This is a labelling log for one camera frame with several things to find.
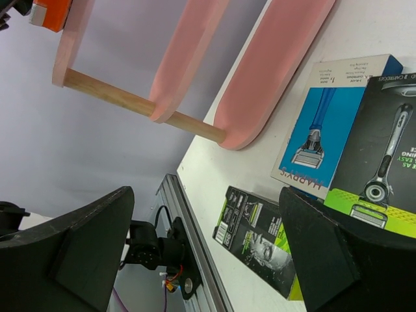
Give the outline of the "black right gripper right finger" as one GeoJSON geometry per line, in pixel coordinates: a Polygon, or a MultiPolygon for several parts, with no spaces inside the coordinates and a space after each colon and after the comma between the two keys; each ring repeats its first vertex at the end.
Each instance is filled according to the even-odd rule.
{"type": "Polygon", "coordinates": [[[289,187],[279,211],[308,311],[414,311],[415,239],[289,187]]]}

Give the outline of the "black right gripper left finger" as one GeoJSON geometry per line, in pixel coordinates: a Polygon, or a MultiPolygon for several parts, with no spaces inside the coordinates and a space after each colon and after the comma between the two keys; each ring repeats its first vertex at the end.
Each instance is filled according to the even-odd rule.
{"type": "Polygon", "coordinates": [[[124,186],[1,237],[1,310],[106,311],[134,205],[124,186]]]}

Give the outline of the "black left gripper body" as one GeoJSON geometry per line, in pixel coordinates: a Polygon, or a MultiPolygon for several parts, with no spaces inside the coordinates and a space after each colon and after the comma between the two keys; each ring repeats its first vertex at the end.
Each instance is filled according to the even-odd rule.
{"type": "MultiPolygon", "coordinates": [[[[22,16],[27,16],[31,11],[31,0],[1,0],[1,31],[9,28],[8,11],[12,8],[22,16]]],[[[14,203],[1,201],[1,237],[19,231],[19,226],[25,216],[30,216],[30,213],[24,208],[14,203]]]]}

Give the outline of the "black green Gillette Labs box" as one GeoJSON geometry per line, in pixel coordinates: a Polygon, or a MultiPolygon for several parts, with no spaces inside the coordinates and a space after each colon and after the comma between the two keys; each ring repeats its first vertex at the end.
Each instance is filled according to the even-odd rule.
{"type": "Polygon", "coordinates": [[[415,236],[414,73],[369,80],[324,204],[415,236]]]}

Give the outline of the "blue Harry's razor box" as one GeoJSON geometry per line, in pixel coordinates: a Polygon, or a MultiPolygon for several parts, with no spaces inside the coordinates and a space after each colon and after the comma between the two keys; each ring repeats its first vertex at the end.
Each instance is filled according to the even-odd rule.
{"type": "Polygon", "coordinates": [[[369,79],[403,69],[389,54],[315,63],[271,177],[324,199],[369,79]]]}

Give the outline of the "orange Gillette Fusion5 razor box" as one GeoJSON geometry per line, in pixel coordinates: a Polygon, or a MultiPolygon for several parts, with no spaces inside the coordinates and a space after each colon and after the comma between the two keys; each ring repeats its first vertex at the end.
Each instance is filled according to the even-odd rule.
{"type": "Polygon", "coordinates": [[[29,23],[55,33],[64,28],[72,0],[34,0],[29,23]]]}

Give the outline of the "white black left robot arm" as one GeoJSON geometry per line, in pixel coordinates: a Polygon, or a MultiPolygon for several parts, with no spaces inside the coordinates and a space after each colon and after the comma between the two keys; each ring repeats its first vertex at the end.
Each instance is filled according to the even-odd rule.
{"type": "MultiPolygon", "coordinates": [[[[88,19],[90,17],[93,1],[68,1],[64,5],[59,5],[52,9],[54,17],[58,18],[59,23],[65,23],[62,38],[64,46],[58,49],[58,68],[54,71],[53,81],[59,86],[64,83],[64,78],[69,76],[70,67],[75,58],[74,55],[65,55],[65,53],[76,53],[81,43],[81,37],[84,33],[88,19]]],[[[21,220],[24,216],[29,216],[24,208],[13,203],[1,202],[1,235],[8,235],[18,231],[21,220]]],[[[141,264],[149,270],[155,270],[158,266],[170,268],[181,268],[180,263],[175,264],[174,248],[174,228],[172,217],[169,209],[161,205],[155,215],[154,223],[144,221],[131,221],[128,231],[129,237],[125,244],[129,247],[126,255],[120,262],[119,269],[126,264],[141,264]],[[156,228],[159,223],[161,211],[166,212],[169,223],[169,238],[158,237],[156,228]]]]}

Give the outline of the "pink three-tier wooden shelf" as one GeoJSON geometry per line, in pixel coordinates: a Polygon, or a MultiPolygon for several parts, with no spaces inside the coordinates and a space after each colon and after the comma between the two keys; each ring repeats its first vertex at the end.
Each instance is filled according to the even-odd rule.
{"type": "Polygon", "coordinates": [[[72,68],[94,6],[92,1],[73,1],[60,37],[52,82],[212,140],[227,150],[240,150],[264,128],[333,5],[333,1],[267,1],[224,83],[211,124],[180,113],[178,107],[227,1],[187,2],[149,98],[72,68]]]}

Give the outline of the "black green Gillette box flat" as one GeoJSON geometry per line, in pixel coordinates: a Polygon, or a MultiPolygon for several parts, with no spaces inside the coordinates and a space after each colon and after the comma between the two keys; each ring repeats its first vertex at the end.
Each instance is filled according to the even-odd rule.
{"type": "Polygon", "coordinates": [[[278,202],[229,186],[213,239],[290,301],[302,301],[278,202]]]}

